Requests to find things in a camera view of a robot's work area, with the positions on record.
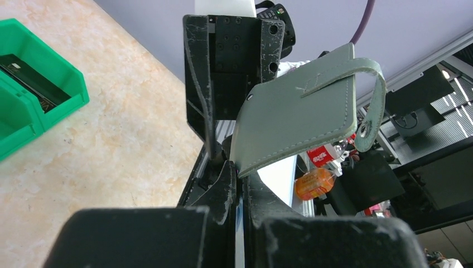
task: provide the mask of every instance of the marble tabletop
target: marble tabletop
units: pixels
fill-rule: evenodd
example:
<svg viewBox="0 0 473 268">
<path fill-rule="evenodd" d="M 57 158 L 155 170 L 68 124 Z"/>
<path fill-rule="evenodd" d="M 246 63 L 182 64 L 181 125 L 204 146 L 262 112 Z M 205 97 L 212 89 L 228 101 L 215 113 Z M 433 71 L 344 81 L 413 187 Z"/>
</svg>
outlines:
<svg viewBox="0 0 473 268">
<path fill-rule="evenodd" d="M 39 267 L 82 208 L 174 206 L 202 142 L 185 89 L 92 0 L 0 0 L 82 71 L 90 103 L 0 162 L 0 264 Z"/>
</svg>

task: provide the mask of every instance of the orange juice bottle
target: orange juice bottle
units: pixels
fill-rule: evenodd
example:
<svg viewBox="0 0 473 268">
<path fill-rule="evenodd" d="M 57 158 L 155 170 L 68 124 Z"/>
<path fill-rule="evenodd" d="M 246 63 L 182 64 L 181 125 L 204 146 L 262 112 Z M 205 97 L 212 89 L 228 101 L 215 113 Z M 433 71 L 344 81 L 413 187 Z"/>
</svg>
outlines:
<svg viewBox="0 0 473 268">
<path fill-rule="evenodd" d="M 335 175 L 332 171 L 318 167 L 297 179 L 294 189 L 300 199 L 311 200 L 328 193 L 334 182 Z"/>
</svg>

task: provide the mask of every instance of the coca-cola logo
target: coca-cola logo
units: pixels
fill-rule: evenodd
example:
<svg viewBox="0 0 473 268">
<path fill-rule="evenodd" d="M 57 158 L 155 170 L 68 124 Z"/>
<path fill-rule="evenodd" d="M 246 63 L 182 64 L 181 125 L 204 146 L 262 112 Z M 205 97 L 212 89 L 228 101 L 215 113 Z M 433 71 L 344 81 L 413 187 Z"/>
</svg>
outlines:
<svg viewBox="0 0 473 268">
<path fill-rule="evenodd" d="M 312 159 L 312 161 L 314 161 L 314 162 L 322 161 L 322 160 L 325 158 L 325 156 L 327 156 L 327 154 L 326 154 L 325 152 L 321 152 L 319 155 L 317 155 L 316 157 L 314 157 L 314 158 Z"/>
</svg>

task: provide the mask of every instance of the green plastic bin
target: green plastic bin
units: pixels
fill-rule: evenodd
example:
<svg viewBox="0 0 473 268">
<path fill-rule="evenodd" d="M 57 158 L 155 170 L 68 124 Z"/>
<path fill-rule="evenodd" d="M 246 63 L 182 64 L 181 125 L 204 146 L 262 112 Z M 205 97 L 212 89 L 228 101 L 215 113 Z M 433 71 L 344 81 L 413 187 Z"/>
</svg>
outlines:
<svg viewBox="0 0 473 268">
<path fill-rule="evenodd" d="M 15 19 L 0 21 L 0 55 L 15 54 L 71 98 L 44 113 L 38 99 L 0 71 L 0 161 L 89 102 L 82 73 Z"/>
</svg>

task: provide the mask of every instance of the gray leather pouch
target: gray leather pouch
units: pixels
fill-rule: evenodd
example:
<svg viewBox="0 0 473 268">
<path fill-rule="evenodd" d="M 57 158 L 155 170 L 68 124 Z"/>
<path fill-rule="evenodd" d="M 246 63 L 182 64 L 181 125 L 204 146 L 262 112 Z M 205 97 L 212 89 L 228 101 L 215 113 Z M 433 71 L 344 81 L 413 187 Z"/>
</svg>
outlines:
<svg viewBox="0 0 473 268">
<path fill-rule="evenodd" d="M 230 160 L 239 176 L 280 159 L 347 138 L 356 131 L 355 73 L 376 76 L 368 113 L 355 147 L 367 151 L 379 130 L 386 83 L 378 63 L 354 59 L 348 43 L 296 70 L 256 85 L 243 104 Z"/>
</svg>

